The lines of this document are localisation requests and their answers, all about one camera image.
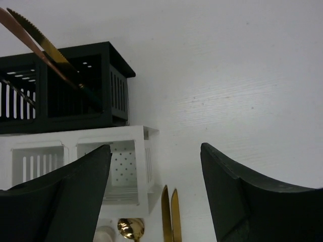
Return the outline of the gold knife green handle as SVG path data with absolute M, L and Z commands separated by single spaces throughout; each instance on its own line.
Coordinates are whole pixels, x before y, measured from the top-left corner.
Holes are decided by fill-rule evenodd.
M 97 112 L 103 110 L 101 100 L 86 85 L 84 78 L 73 65 L 63 56 L 63 54 L 48 40 L 48 38 L 28 19 L 21 14 L 7 8 L 7 11 L 24 28 L 30 38 L 35 42 L 38 48 L 73 84 L 75 84 L 83 99 L 86 99 L 89 105 Z
M 172 222 L 171 222 L 169 193 L 168 193 L 167 185 L 164 186 L 163 192 L 161 194 L 161 214 L 162 214 L 162 223 L 163 223 L 164 242 L 172 242 L 173 241 Z
M 179 197 L 177 189 L 174 189 L 171 197 L 171 218 L 173 241 L 182 242 Z

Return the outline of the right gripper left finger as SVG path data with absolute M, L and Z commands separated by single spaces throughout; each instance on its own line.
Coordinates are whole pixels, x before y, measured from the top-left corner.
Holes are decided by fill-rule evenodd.
M 102 145 L 1 191 L 1 241 L 92 241 L 111 165 Z

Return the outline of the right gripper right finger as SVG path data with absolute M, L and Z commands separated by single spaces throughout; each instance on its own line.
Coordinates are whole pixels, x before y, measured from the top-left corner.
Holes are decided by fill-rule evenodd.
M 322 241 L 322 189 L 268 177 L 209 143 L 200 159 L 217 241 Z

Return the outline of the rose gold knife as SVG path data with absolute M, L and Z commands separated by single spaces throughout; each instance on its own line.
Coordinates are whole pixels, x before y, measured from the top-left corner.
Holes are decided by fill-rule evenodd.
M 21 42 L 23 42 L 30 50 L 32 50 L 44 63 L 46 63 L 56 74 L 58 74 L 66 83 L 73 89 L 78 87 L 73 84 L 52 62 L 45 56 L 45 54 L 38 48 L 35 42 L 30 38 L 24 28 L 12 17 L 7 11 L 1 8 L 1 24 L 5 26 L 11 33 L 13 33 Z

